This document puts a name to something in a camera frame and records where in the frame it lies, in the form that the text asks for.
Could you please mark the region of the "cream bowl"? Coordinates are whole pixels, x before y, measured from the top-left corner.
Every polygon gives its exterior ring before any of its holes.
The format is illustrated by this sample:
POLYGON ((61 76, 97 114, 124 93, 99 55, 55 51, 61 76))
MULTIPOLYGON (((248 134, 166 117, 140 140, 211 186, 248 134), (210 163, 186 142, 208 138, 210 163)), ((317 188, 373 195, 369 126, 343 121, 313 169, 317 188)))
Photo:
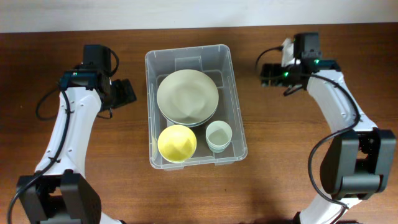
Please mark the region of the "cream bowl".
POLYGON ((179 70, 168 75, 157 89, 157 105, 168 118, 179 123, 196 123, 218 107, 215 82, 197 70, 179 70))

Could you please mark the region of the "dark blue bowl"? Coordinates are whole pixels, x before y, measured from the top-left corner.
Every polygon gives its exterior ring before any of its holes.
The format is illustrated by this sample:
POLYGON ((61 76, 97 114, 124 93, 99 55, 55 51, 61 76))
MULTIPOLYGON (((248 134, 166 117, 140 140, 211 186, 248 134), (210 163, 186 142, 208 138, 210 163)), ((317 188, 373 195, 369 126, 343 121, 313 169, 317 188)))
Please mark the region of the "dark blue bowl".
POLYGON ((212 116, 216 113, 216 110, 217 110, 217 108, 212 112, 211 115, 209 115, 209 117, 205 118, 205 119, 202 120, 202 121, 196 122, 196 123, 179 123, 179 122, 177 122, 177 121, 174 121, 174 120, 168 118, 166 115, 163 114, 163 112, 161 112, 161 110, 159 110, 159 111, 160 111, 161 115, 162 115, 168 122, 173 123, 173 124, 180 124, 180 125, 183 125, 183 126, 187 126, 187 127, 189 127, 189 128, 192 128, 192 127, 196 127, 196 126, 202 125, 202 124, 206 123, 207 121, 209 121, 209 120, 212 118, 212 116))

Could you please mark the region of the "clear plastic storage bin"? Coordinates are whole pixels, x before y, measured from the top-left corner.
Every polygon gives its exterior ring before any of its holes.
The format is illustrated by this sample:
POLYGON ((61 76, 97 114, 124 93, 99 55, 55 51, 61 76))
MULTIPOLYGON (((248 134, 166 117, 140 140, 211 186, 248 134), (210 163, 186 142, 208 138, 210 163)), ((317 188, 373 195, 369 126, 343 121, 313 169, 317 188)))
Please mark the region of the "clear plastic storage bin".
POLYGON ((151 50, 145 65, 149 162, 153 168, 179 170, 246 158, 248 147, 227 45, 151 50), (213 152, 206 142, 206 129, 214 121, 224 121, 232 130, 231 142, 221 152, 213 152), (195 152, 183 162, 168 161, 157 145, 161 132, 174 124, 190 128, 197 139, 195 152))

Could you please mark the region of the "yellow small bowl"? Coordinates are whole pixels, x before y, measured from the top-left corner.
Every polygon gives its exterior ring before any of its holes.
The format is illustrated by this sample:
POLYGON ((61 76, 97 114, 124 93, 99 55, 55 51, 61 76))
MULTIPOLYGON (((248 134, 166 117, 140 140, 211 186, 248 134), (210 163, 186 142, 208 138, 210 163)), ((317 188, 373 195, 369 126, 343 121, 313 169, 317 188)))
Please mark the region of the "yellow small bowl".
POLYGON ((176 124, 165 128, 160 133, 157 147, 165 160, 181 163, 194 155, 197 138, 190 128, 176 124))

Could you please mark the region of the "cream white cup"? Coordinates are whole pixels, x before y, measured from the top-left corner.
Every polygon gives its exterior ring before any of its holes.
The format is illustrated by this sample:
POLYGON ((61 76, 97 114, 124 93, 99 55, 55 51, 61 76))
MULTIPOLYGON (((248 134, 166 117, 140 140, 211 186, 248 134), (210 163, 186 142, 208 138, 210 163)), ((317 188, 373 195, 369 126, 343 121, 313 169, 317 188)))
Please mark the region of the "cream white cup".
POLYGON ((216 145, 226 144, 231 141, 233 131, 225 121, 214 121, 207 126, 206 140, 216 145))

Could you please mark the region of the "mint green cup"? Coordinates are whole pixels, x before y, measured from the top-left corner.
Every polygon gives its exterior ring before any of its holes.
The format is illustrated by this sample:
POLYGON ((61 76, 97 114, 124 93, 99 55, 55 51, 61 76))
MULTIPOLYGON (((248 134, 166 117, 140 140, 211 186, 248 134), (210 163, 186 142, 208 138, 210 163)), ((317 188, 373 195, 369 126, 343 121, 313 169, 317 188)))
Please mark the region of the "mint green cup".
POLYGON ((227 150, 229 148, 229 146, 224 147, 224 148, 213 148, 209 146, 209 149, 214 152, 214 153, 222 153, 223 151, 227 150))

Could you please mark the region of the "light grey cup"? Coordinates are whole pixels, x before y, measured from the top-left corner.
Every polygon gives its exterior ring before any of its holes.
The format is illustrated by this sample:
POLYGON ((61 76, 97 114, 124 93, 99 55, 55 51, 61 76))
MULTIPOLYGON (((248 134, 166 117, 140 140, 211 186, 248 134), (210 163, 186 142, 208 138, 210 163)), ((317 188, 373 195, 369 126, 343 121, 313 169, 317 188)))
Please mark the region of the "light grey cup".
POLYGON ((207 141, 207 144, 208 144, 208 147, 210 146, 210 147, 213 147, 213 148, 224 148, 224 147, 227 147, 227 146, 229 146, 230 145, 230 141, 228 141, 226 144, 222 144, 222 145, 216 145, 216 144, 213 144, 212 142, 210 142, 210 141, 207 141))

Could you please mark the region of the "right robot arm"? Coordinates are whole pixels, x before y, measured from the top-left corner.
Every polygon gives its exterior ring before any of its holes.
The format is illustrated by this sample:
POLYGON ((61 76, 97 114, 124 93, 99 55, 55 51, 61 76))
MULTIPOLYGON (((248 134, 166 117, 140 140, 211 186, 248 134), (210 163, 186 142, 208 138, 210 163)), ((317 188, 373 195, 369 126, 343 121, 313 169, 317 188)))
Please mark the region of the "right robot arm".
POLYGON ((292 221, 339 223, 353 206, 385 190, 396 137, 366 116, 348 90, 337 61, 322 57, 318 33, 295 34, 275 50, 282 60, 260 67, 262 83, 284 86, 284 96, 307 91, 331 131, 308 156, 308 176, 317 196, 292 221))

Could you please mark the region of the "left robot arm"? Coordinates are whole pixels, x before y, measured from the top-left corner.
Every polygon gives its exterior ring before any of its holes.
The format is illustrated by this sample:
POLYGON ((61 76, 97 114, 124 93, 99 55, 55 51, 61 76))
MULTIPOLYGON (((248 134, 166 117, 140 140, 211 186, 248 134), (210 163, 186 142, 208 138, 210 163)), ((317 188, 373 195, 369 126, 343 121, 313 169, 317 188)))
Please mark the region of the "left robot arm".
POLYGON ((60 105, 45 153, 33 175, 17 182, 7 222, 17 201, 31 223, 119 223, 102 211, 101 199, 85 179, 91 130, 102 111, 136 100, 129 80, 112 80, 116 53, 103 45, 85 45, 83 61, 64 72, 56 90, 60 105))

